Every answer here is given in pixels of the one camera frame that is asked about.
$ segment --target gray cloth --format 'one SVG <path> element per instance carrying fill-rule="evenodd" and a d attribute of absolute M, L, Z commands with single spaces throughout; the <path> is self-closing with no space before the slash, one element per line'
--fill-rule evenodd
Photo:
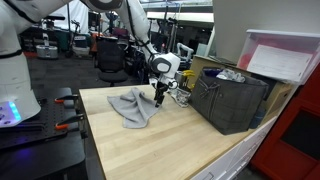
<path fill-rule="evenodd" d="M 132 88 L 121 96 L 108 96 L 109 103 L 122 116 L 124 128 L 143 128 L 151 116 L 157 113 L 156 102 L 145 97 L 144 92 Z"/>

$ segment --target black storage bin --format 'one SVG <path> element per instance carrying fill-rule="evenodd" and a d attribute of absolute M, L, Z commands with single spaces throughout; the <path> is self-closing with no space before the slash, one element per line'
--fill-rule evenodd
<path fill-rule="evenodd" d="M 249 129 L 268 84 L 252 77 L 235 82 L 208 76 L 204 67 L 190 96 L 191 106 L 224 135 Z"/>

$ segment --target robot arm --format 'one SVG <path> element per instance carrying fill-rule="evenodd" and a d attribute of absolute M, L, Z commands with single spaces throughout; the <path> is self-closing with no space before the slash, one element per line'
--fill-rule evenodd
<path fill-rule="evenodd" d="M 0 128 L 15 126 L 41 109 L 17 34 L 69 1 L 0 1 Z"/>
<path fill-rule="evenodd" d="M 194 52 L 193 49 L 191 49 L 191 48 L 189 48 L 188 46 L 183 45 L 183 44 L 181 44 L 181 43 L 178 43 L 178 44 L 177 44 L 177 49 L 178 49 L 178 55 L 179 55 L 179 56 L 181 56 L 181 50 L 180 50 L 180 49 L 183 49 L 183 50 L 185 50 L 185 51 L 188 52 L 188 54 L 187 54 L 187 60 L 190 60 L 190 59 L 191 59 L 191 55 L 192 55 L 192 53 Z"/>
<path fill-rule="evenodd" d="M 172 53 L 160 54 L 151 45 L 148 37 L 149 21 L 138 0 L 112 0 L 103 3 L 99 0 L 85 0 L 90 9 L 97 12 L 114 10 L 124 23 L 125 27 L 134 36 L 136 42 L 142 47 L 147 64 L 160 77 L 156 85 L 157 105 L 159 106 L 164 98 L 163 93 L 168 88 L 177 88 L 178 83 L 174 79 L 179 68 L 180 58 Z"/>

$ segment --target white box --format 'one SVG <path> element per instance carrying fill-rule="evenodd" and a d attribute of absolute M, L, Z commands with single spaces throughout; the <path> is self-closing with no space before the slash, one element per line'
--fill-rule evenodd
<path fill-rule="evenodd" d="M 319 61 L 320 34 L 249 29 L 237 67 L 304 84 Z"/>

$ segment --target wooden table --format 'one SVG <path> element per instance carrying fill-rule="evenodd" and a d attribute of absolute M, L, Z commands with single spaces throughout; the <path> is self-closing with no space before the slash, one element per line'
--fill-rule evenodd
<path fill-rule="evenodd" d="M 253 132 L 224 136 L 192 107 L 181 108 L 168 94 L 147 127 L 123 128 L 123 117 L 107 96 L 125 94 L 132 87 L 80 90 L 108 180 L 189 179 Z M 153 99 L 153 87 L 134 87 Z"/>

